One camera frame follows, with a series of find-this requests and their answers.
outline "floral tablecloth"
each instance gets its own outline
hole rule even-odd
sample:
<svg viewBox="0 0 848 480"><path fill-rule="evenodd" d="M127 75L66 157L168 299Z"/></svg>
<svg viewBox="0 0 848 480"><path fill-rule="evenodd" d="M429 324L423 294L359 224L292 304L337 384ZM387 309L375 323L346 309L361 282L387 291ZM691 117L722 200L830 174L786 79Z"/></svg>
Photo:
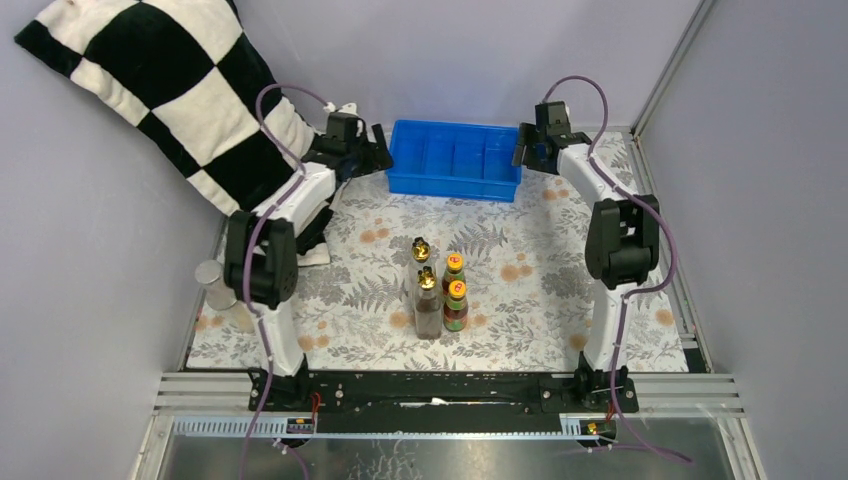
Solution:
<svg viewBox="0 0 848 480"><path fill-rule="evenodd" d="M605 134L596 152L635 188L620 133ZM326 230L331 264L301 268L292 299L310 367L573 370L592 326L590 214L566 180L526 169L514 203L394 195L384 173L352 181ZM465 256L471 308L460 333L415 336L403 278L416 236L433 245L439 274L448 252ZM635 307L631 370L686 371L666 295L638 296ZM187 367L259 365L256 335L232 316L204 305Z"/></svg>

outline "blue tray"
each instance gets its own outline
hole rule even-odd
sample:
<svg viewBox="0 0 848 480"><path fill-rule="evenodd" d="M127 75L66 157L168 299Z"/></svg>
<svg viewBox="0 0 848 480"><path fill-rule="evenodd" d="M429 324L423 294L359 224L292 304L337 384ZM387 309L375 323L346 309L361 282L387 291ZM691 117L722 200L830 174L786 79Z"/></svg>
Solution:
<svg viewBox="0 0 848 480"><path fill-rule="evenodd" d="M512 202L521 167L512 166L518 129L398 120L389 150L389 191Z"/></svg>

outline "gray wall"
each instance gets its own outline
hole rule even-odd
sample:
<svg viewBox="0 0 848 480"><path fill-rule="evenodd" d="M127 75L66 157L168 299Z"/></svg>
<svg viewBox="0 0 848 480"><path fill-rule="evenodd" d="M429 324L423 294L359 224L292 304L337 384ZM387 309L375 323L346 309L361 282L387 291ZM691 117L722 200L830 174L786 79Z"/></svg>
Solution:
<svg viewBox="0 0 848 480"><path fill-rule="evenodd" d="M844 478L848 3L719 2L644 145L771 479Z"/></svg>
<svg viewBox="0 0 848 480"><path fill-rule="evenodd" d="M0 478L125 478L220 216L152 142L12 42L0 4Z"/></svg>
<svg viewBox="0 0 848 480"><path fill-rule="evenodd" d="M372 123L515 125L533 118L551 83L582 73L604 85L611 125L630 125L698 0L236 3L278 80L357 102ZM591 87L563 86L557 97L576 123L600 124ZM323 119L320 106L302 106L308 119Z"/></svg>

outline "black and white checkered cloth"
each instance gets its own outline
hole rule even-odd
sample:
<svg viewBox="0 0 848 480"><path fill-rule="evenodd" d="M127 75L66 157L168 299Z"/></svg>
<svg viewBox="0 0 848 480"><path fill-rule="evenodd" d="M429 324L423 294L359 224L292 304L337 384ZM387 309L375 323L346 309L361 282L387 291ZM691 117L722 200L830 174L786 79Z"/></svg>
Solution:
<svg viewBox="0 0 848 480"><path fill-rule="evenodd" d="M56 0L15 41L150 137L227 215L253 210L293 174L259 129L256 97L275 81L232 0ZM288 99L273 91L262 110L305 154L314 130Z"/></svg>

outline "bottle with yellow cap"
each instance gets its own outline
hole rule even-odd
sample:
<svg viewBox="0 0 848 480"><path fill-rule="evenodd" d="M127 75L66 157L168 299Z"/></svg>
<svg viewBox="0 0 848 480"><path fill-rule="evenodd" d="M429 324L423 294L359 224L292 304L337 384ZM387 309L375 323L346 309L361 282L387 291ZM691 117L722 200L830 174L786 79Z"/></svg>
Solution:
<svg viewBox="0 0 848 480"><path fill-rule="evenodd" d="M465 293L465 282L461 280L454 280L448 286L442 316L445 328L451 332L458 332L468 324L468 300L465 298Z"/></svg>
<svg viewBox="0 0 848 480"><path fill-rule="evenodd" d="M435 340L442 336L442 300L436 288L436 275L430 267L418 273L418 287L414 298L415 333L421 340Z"/></svg>
<svg viewBox="0 0 848 480"><path fill-rule="evenodd" d="M418 287L418 272L422 271L424 267L430 267L433 273L436 273L430 244L424 238L417 237L413 240L411 252L412 259L409 261L409 273L407 273L407 291L410 297L413 296L413 292Z"/></svg>
<svg viewBox="0 0 848 480"><path fill-rule="evenodd" d="M461 282L465 282L465 272L462 271L462 267L465 265L465 260L462 258L462 255L458 253L451 253L448 255L448 258L445 259L445 274L442 275L442 293L445 296L448 295L448 287L450 283L454 280L459 280Z"/></svg>

